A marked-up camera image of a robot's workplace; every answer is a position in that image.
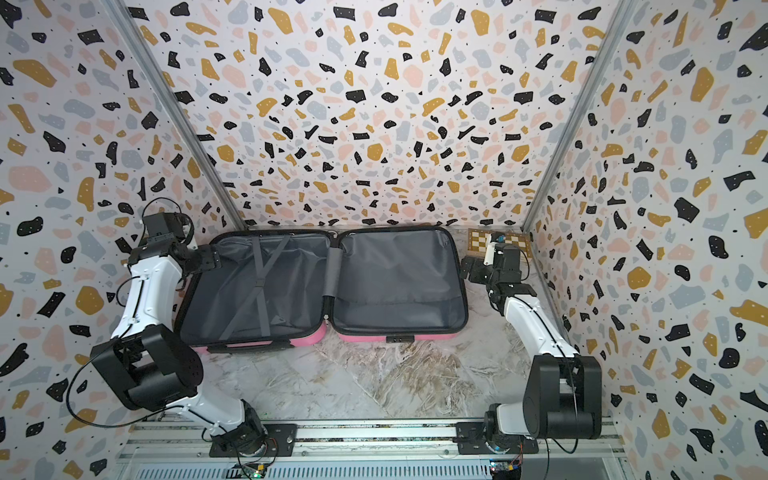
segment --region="vent grille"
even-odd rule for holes
[[[220,464],[188,463],[143,464],[136,480],[214,480],[239,478],[238,468]],[[491,478],[488,460],[425,460],[392,462],[279,462],[272,465],[265,478],[301,478],[306,480],[486,480]]]

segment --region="metal frame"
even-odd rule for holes
[[[144,43],[144,39],[128,13],[123,0],[101,0],[101,4],[125,40],[128,50],[131,51],[131,55],[139,64],[139,68],[141,68],[154,93],[157,95],[157,99],[178,130],[181,139],[192,150],[193,157],[197,159],[197,165],[203,171],[203,176],[210,189],[214,192],[214,196],[219,200],[224,213],[229,217],[230,224],[235,230],[245,230],[246,225],[240,217],[240,211],[237,209],[232,197],[227,193],[227,189],[224,187],[221,178],[219,178],[216,169],[209,162],[208,154],[197,139],[197,135],[192,130],[186,115],[184,115],[181,107],[179,107],[174,93],[165,82],[162,70]]]
[[[554,149],[552,159],[544,172],[541,183],[536,189],[533,202],[531,202],[531,207],[528,208],[528,213],[525,214],[525,220],[522,225],[523,232],[525,233],[531,231],[531,226],[535,221],[536,215],[547,198],[547,191],[563,164],[565,154],[571,147],[571,143],[576,136],[579,125],[581,125],[581,120],[589,109],[592,98],[598,91],[600,81],[603,78],[603,73],[605,73],[606,68],[611,63],[618,42],[624,34],[624,30],[630,21],[632,13],[634,13],[637,2],[638,0],[619,0],[619,5],[616,7],[614,15],[611,17],[611,22],[608,24],[602,45],[598,50],[598,54],[595,55],[594,65],[592,65],[592,69],[589,71],[587,81],[584,83],[584,87],[578,94],[576,104],[574,105],[573,110],[571,110],[571,116],[568,117],[568,121],[565,122],[563,135],[560,137],[558,146]]]

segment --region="speckled wall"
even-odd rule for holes
[[[520,222],[614,0],[129,0],[247,223]]]
[[[63,400],[121,315],[138,216],[173,198],[202,241],[224,219],[98,3],[0,0],[0,15],[0,478],[100,478],[126,429],[85,427]],[[72,398],[91,421],[135,417],[93,370]]]
[[[768,478],[768,5],[638,5],[538,259],[638,478]]]

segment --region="mounting plate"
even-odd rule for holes
[[[478,455],[499,453],[495,452],[485,442],[483,436],[483,424],[482,422],[457,422],[456,423],[456,438],[458,439],[458,454],[459,455]],[[528,439],[524,435],[507,435],[510,437],[512,447],[509,449],[509,453],[517,453],[520,451],[520,444],[522,443],[522,452],[524,454],[538,453],[538,442],[534,439]]]
[[[290,457],[293,455],[293,446],[296,444],[296,424],[295,423],[270,423],[266,425],[267,428],[267,441],[266,452],[262,460],[269,461],[273,457]],[[229,457],[236,458],[237,453],[230,450],[222,450],[215,443],[210,447],[208,456],[211,458]],[[241,458],[245,462],[253,462],[253,457]]]

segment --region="suitcase handle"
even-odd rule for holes
[[[250,346],[228,346],[228,345],[214,345],[208,347],[209,353],[265,353],[265,352],[279,352],[280,350],[292,349],[289,340],[277,340],[267,345],[250,345]]]

